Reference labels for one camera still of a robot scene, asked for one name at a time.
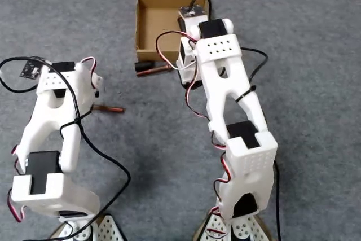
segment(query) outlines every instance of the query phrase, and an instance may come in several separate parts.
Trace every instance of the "black zip tie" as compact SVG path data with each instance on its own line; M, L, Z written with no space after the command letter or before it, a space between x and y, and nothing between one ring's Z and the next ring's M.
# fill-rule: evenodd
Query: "black zip tie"
M256 90L256 85L252 85L249 90L247 90L244 94L242 94L241 96L239 96L237 99L236 99L236 103L238 103L239 101L241 101L247 94L253 92Z

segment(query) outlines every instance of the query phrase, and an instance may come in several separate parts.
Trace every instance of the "red wire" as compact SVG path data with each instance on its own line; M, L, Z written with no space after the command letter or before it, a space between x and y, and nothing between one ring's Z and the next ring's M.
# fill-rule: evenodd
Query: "red wire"
M224 231L219 231L219 230L212 229L212 228L208 228L207 231L211 231L211 232L217 233L217 234L226 234Z
M188 88L187 88L187 90L186 90L186 94L185 94L186 105L187 105L187 107L188 107L195 115L197 115L198 117L201 117L201 118L204 118L204 119L207 119L208 121L210 121L207 115L195 111L195 110L190 106L190 101L189 101L189 99L190 99L190 92L191 92L191 90L192 90L193 85L194 85L195 82L196 82L197 75L198 75L198 65L196 64L193 79L192 79L190 85L188 86ZM215 148L220 149L220 150L225 150L225 149L227 148L225 145L217 144L217 143L214 142L214 131L212 131L212 134L211 134L210 138L211 138L211 142L212 142L212 144L213 144L213 146L214 146Z
M12 214L12 216L14 217L14 219L18 222L21 223L24 218L25 218L25 208L26 206L22 206L21 210L20 210L20 215L17 213L15 207L12 205L11 203L11 199L10 199L10 195L11 195L11 191L12 189L9 189L8 193L7 193L7 206L9 207L9 210Z
M91 69L90 69L90 83L91 83L91 86L93 87L93 89L96 90L96 87L93 84L93 73L94 73L95 68L96 68L96 59L93 56L88 56L87 58L82 59L80 62L84 63L84 62L87 62L88 60L93 61L93 65L91 66Z
M230 169L229 169L229 167L228 167L228 165L226 164L226 161L225 161L225 159L224 159L224 155L225 155L225 154L226 154L226 152L224 152L224 153L221 155L221 163L222 163L222 165L223 165L224 171L225 171L226 174L227 174L227 178L228 178L228 179L218 178L218 179L214 180L214 182L213 182L213 189L214 189L214 192L215 192L215 194L217 195L219 201L222 201L222 199L221 199L221 197L220 197L220 195L219 195L219 193L218 193L218 191L217 191L217 189L216 189L216 187L215 187L215 184L216 184L217 182L220 182L220 183L229 183L230 180L231 180L231 178L232 178L232 177L231 177L231 171L230 171Z

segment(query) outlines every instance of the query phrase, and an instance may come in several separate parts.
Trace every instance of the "white wire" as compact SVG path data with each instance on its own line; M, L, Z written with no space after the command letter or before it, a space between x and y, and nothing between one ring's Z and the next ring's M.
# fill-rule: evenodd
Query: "white wire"
M180 34L180 35L182 35L182 36L187 37L187 38L188 38L189 40L191 40L193 43L196 42L196 40L195 40L194 38L192 38L190 35L188 35L186 32L177 31L177 30L172 30L171 32L166 33L166 34L170 34L170 33L178 33L178 34ZM191 62L190 64L188 64L188 65L186 65L186 66L184 66L184 67L182 67L182 68L178 68L178 67L174 66L174 65L165 57L165 55L160 51L160 49L159 49L159 44L158 44L158 43L156 44L156 50L157 50L159 56L160 56L165 62L167 62L168 65L171 66L174 70L181 71L181 70L187 69L188 67L196 64L196 62L193 61L193 62Z

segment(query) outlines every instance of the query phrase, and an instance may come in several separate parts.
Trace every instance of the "cardboard box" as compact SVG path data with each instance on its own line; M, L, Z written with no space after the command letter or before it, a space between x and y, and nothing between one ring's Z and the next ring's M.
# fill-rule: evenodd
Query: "cardboard box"
M191 1L138 0L135 50L139 62L162 61L155 48L156 38L167 30L179 30L178 9L188 6ZM206 0L197 0L196 3L207 11ZM161 51L171 62L178 59L180 40L181 36L176 33L163 36L159 40Z

